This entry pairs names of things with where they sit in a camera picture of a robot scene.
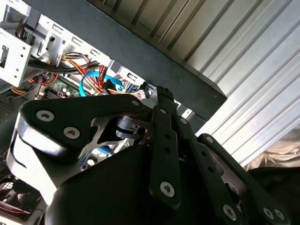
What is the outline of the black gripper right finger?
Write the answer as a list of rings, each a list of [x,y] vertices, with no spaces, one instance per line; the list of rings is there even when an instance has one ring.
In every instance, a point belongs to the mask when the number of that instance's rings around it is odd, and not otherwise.
[[[185,143],[187,161],[200,173],[219,225],[289,225],[284,209],[210,135],[195,137],[169,100],[172,124]]]

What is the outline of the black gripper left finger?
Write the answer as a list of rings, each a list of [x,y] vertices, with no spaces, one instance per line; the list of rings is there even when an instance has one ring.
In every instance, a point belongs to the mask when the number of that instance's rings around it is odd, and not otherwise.
[[[151,196],[177,209],[181,186],[170,99],[160,94],[153,108],[129,94],[29,101],[17,116],[8,167],[49,207],[71,177],[129,147],[145,147],[151,151]]]

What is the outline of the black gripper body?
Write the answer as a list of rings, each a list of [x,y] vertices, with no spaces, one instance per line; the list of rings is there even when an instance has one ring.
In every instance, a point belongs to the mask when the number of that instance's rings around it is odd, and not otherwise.
[[[47,225],[219,225],[200,173],[180,161],[182,199],[172,210],[149,191],[151,151],[129,147],[65,181]]]

